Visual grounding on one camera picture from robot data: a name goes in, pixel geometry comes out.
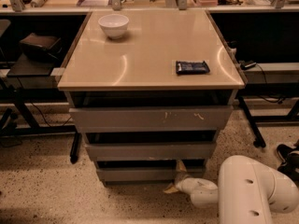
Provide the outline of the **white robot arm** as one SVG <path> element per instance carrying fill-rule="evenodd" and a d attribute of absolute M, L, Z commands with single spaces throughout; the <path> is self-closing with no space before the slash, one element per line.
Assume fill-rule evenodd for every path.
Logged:
<path fill-rule="evenodd" d="M 217 183 L 191 176 L 181 160 L 176 171 L 164 191 L 183 192 L 198 208 L 216 204 L 220 224 L 273 224 L 272 213 L 290 213 L 299 204 L 299 190 L 288 176 L 246 156 L 227 158 Z"/>

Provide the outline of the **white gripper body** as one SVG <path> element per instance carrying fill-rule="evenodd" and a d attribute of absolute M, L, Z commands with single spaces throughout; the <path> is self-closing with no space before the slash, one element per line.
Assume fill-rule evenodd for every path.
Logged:
<path fill-rule="evenodd" d="M 197 208 L 218 202 L 218 186 L 207 179 L 179 173 L 175 179 L 175 188 L 188 194 L 192 204 Z"/>

